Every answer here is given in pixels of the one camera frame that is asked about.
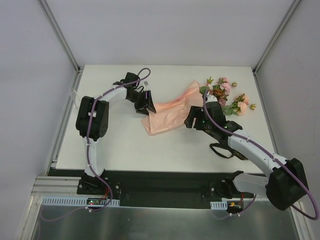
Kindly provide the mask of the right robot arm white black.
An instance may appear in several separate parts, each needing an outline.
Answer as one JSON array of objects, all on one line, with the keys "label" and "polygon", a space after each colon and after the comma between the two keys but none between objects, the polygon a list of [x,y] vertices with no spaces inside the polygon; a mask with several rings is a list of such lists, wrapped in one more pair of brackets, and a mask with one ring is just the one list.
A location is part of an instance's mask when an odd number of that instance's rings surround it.
[{"label": "right robot arm white black", "polygon": [[260,146],[242,126],[226,120],[217,102],[191,106],[184,124],[214,138],[217,142],[209,146],[214,152],[218,148],[229,151],[231,157],[249,160],[263,173],[260,176],[237,170],[215,187],[217,195],[227,199],[241,193],[260,195],[284,211],[309,193],[304,167],[298,159],[288,160]]}]

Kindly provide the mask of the pink wrapping paper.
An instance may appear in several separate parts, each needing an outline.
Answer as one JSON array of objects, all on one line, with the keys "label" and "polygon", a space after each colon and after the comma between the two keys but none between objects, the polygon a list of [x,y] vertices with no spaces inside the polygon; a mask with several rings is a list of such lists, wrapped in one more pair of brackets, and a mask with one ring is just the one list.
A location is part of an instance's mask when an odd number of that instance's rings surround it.
[{"label": "pink wrapping paper", "polygon": [[175,130],[184,124],[192,106],[203,107],[200,84],[193,81],[184,92],[169,102],[155,103],[156,113],[150,112],[141,120],[150,136]]}]

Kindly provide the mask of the black ribbon gold lettering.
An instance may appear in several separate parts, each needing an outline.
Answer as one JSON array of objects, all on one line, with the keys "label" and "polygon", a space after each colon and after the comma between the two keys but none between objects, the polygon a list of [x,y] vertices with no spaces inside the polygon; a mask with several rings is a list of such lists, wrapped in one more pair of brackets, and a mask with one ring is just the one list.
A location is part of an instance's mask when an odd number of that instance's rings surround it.
[{"label": "black ribbon gold lettering", "polygon": [[[228,133],[228,130],[209,130],[205,129],[203,130],[207,135],[210,137],[214,138],[217,142],[216,143],[210,143],[209,148],[219,157],[224,158],[224,159],[231,159],[233,157],[237,157],[238,159],[242,161],[248,160],[247,157],[245,157],[242,153],[239,151],[231,148],[228,145],[228,137],[231,136],[231,134]],[[218,151],[220,150],[225,150],[230,153],[230,156],[224,155],[221,152]]]}]

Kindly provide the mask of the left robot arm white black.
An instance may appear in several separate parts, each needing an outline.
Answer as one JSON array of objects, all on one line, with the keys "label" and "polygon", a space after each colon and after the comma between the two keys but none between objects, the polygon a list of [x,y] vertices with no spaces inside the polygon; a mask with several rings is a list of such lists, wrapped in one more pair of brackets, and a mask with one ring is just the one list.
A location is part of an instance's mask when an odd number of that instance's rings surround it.
[{"label": "left robot arm white black", "polygon": [[96,195],[102,194],[106,188],[106,183],[102,180],[105,168],[102,165],[103,158],[98,156],[98,145],[107,133],[110,109],[127,100],[133,103],[138,114],[148,116],[149,113],[156,113],[151,91],[141,85],[150,74],[151,70],[147,67],[137,74],[127,72],[125,78],[114,82],[106,92],[97,97],[84,96],[81,99],[75,128],[85,146],[84,173],[92,178],[88,188]]}]

